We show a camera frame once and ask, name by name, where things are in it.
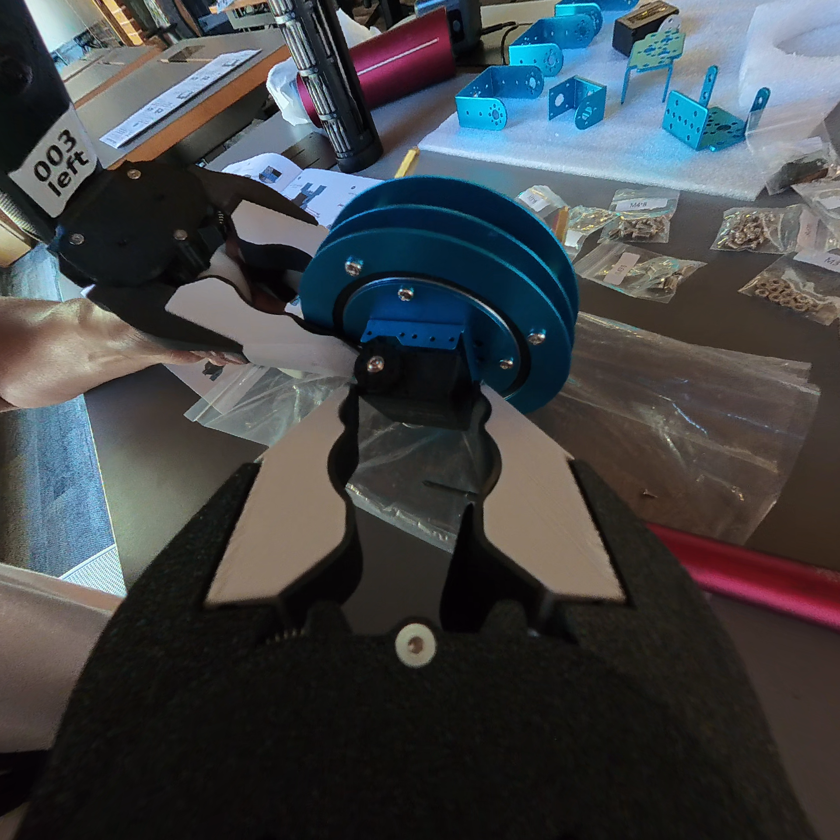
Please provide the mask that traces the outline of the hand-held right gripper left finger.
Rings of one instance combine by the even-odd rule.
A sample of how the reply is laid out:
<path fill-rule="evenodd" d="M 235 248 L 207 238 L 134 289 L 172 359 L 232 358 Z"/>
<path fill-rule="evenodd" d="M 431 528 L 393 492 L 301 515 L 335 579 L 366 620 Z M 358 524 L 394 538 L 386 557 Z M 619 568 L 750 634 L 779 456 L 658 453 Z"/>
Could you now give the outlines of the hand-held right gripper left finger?
<path fill-rule="evenodd" d="M 344 604 L 363 571 L 346 486 L 359 464 L 359 398 L 342 385 L 263 455 L 205 606 Z"/>

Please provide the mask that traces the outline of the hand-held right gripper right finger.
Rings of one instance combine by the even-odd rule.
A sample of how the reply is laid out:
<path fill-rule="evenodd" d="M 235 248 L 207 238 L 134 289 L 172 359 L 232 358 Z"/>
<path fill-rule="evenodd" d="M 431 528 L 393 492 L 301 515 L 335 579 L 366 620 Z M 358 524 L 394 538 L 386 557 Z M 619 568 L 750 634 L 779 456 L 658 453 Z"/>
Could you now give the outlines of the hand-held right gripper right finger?
<path fill-rule="evenodd" d="M 478 631 L 515 602 L 533 631 L 563 631 L 564 606 L 624 605 L 618 573 L 572 458 L 495 392 L 474 426 L 489 474 L 461 518 L 441 598 L 446 631 Z"/>

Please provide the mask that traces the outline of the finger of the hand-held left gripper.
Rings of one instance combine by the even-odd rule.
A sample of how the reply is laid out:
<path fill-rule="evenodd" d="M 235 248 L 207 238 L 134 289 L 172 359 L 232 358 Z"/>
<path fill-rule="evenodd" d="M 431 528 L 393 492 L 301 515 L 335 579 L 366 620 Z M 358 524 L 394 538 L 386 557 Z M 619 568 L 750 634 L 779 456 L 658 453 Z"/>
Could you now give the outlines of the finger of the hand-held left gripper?
<path fill-rule="evenodd" d="M 193 169 L 223 218 L 224 253 L 256 270 L 304 271 L 328 230 L 266 184 L 202 167 Z"/>
<path fill-rule="evenodd" d="M 260 366 L 351 378 L 358 351 L 312 331 L 288 313 L 254 308 L 226 280 L 209 276 L 179 287 L 165 311 L 231 339 Z"/>

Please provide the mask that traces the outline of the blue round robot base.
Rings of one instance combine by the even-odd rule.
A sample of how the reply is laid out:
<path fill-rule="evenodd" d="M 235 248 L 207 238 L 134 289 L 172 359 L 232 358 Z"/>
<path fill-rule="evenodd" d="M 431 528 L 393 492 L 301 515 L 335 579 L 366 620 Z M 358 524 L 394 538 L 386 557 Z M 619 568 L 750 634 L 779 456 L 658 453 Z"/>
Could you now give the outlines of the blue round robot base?
<path fill-rule="evenodd" d="M 525 206 L 473 182 L 390 180 L 355 197 L 302 274 L 303 321 L 360 355 L 360 390 L 395 420 L 465 428 L 488 386 L 521 413 L 571 372 L 580 292 Z"/>

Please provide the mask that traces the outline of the person's left hand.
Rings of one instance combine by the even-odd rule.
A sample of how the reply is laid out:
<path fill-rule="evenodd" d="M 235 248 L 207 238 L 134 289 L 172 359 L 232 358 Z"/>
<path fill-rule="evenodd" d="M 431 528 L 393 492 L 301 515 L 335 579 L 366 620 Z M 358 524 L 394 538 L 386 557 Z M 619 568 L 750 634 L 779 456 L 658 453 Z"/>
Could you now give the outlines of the person's left hand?
<path fill-rule="evenodd" d="M 53 406 L 156 364 L 244 364 L 170 350 L 84 298 L 1 299 L 1 411 Z"/>

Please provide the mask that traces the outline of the wooden table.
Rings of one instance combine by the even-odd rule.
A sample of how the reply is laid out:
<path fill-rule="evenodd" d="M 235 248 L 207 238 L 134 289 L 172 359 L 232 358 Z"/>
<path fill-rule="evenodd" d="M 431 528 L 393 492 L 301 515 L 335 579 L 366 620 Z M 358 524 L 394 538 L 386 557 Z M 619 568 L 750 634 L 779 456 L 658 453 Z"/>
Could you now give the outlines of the wooden table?
<path fill-rule="evenodd" d="M 244 49 L 257 49 L 258 53 L 121 149 L 100 141 L 106 132 L 210 59 Z M 268 96 L 270 69 L 288 57 L 277 28 L 185 40 L 114 82 L 77 107 L 77 112 L 106 168 L 116 168 L 124 161 L 157 158 L 189 165 L 215 153 L 223 142 L 257 118 Z"/>

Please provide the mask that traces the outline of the black screwdriver bit holder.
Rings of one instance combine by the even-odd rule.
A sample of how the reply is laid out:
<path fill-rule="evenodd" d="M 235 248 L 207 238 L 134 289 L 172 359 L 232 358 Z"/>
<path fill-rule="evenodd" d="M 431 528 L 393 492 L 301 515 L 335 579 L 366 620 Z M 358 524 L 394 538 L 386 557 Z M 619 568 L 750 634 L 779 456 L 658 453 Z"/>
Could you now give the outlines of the black screwdriver bit holder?
<path fill-rule="evenodd" d="M 269 1 L 341 172 L 377 162 L 382 142 L 330 1 Z"/>

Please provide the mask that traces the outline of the white paper leaflet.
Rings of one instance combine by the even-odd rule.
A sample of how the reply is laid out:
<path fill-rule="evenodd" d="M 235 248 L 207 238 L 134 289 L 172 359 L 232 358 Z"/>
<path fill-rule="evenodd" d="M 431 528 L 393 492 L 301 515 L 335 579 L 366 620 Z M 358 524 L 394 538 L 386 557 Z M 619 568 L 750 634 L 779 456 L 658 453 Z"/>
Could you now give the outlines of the white paper leaflet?
<path fill-rule="evenodd" d="M 244 49 L 217 56 L 178 84 L 164 91 L 135 114 L 121 122 L 99 139 L 113 149 L 119 149 L 139 137 L 156 123 L 172 115 L 229 73 L 243 66 L 260 53 L 260 49 Z"/>

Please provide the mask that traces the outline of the white plastic bag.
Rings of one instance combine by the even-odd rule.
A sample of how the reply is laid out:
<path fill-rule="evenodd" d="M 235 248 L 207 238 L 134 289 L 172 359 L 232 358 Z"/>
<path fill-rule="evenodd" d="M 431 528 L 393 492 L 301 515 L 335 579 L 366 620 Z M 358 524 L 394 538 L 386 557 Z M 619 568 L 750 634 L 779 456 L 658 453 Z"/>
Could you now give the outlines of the white plastic bag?
<path fill-rule="evenodd" d="M 293 58 L 274 65 L 266 79 L 267 90 L 277 105 L 282 118 L 292 126 L 313 126 L 302 103 L 298 89 L 298 67 Z"/>

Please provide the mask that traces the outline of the red metal cylinder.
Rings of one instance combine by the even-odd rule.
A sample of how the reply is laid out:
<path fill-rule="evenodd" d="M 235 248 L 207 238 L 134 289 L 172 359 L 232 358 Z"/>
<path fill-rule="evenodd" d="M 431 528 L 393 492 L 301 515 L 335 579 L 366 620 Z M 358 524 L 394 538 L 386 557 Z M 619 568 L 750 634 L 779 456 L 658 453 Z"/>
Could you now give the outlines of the red metal cylinder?
<path fill-rule="evenodd" d="M 370 110 L 451 79 L 455 55 L 443 8 L 374 35 L 344 11 L 339 24 Z"/>

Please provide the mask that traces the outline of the white foam sheet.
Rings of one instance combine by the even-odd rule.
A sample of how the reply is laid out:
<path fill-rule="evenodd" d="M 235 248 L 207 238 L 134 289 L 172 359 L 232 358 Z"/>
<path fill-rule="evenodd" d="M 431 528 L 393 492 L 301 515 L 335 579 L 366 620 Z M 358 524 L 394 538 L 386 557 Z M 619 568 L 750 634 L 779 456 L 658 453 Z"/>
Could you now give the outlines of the white foam sheet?
<path fill-rule="evenodd" d="M 838 2 L 673 2 L 684 53 L 669 90 L 698 98 L 709 66 L 718 66 L 710 105 L 745 119 L 760 88 L 771 91 L 762 125 L 782 108 L 816 106 L 816 120 L 838 101 Z M 627 58 L 612 47 L 615 14 L 587 49 L 572 50 L 561 73 L 545 81 L 539 100 L 510 101 L 499 131 L 462 129 L 449 117 L 420 144 L 422 151 L 522 165 L 617 182 L 673 187 L 750 201 L 763 189 L 745 142 L 694 151 L 662 129 L 667 69 L 633 74 L 620 96 Z M 607 86 L 605 116 L 578 130 L 574 112 L 548 120 L 548 92 L 570 76 Z"/>

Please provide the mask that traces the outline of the black servo motor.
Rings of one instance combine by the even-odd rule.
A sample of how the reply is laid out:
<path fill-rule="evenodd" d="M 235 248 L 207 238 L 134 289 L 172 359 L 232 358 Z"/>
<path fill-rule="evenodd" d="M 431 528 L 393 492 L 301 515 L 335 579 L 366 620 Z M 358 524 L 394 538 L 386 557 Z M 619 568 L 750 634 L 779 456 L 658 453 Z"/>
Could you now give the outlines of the black servo motor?
<path fill-rule="evenodd" d="M 633 47 L 645 37 L 679 28 L 679 8 L 666 1 L 641 2 L 613 26 L 612 47 L 623 56 L 630 57 Z"/>

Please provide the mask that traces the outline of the blue long U metal bracket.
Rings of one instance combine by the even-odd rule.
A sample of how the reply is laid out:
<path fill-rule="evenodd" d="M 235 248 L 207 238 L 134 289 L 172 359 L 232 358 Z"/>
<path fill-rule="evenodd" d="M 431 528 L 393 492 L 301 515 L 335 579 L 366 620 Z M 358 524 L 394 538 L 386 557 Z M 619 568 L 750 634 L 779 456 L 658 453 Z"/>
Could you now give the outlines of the blue long U metal bracket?
<path fill-rule="evenodd" d="M 629 12 L 635 8 L 637 1 L 559 1 L 554 5 L 555 17 L 587 15 L 592 19 L 595 34 L 603 27 L 604 12 Z"/>
<path fill-rule="evenodd" d="M 563 68 L 565 53 L 587 49 L 595 36 L 592 19 L 585 14 L 543 17 L 511 43 L 507 64 L 534 65 L 545 77 L 555 77 Z"/>
<path fill-rule="evenodd" d="M 508 123 L 508 101 L 537 99 L 543 86 L 543 73 L 537 66 L 490 66 L 456 95 L 458 124 L 462 129 L 503 130 Z"/>

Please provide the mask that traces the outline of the small blue metal bracket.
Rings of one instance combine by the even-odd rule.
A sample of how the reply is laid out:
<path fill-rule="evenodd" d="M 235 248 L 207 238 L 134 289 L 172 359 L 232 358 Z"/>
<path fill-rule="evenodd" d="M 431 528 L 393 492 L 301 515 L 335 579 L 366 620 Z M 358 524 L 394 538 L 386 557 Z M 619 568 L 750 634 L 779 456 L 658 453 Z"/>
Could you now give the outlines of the small blue metal bracket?
<path fill-rule="evenodd" d="M 581 76 L 571 76 L 548 92 L 548 120 L 574 112 L 574 126 L 586 130 L 604 119 L 607 86 Z"/>

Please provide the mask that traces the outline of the wide blue U metal bracket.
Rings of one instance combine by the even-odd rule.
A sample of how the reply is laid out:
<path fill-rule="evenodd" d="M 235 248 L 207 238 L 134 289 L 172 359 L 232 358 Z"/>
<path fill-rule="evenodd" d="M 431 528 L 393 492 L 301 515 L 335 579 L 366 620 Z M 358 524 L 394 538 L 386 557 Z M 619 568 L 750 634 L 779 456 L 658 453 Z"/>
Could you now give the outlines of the wide blue U metal bracket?
<path fill-rule="evenodd" d="M 665 100 L 662 129 L 693 151 L 722 151 L 745 141 L 747 132 L 758 127 L 770 99 L 770 89 L 762 87 L 756 92 L 748 117 L 740 119 L 710 105 L 717 78 L 718 66 L 709 66 L 699 99 L 673 90 Z"/>

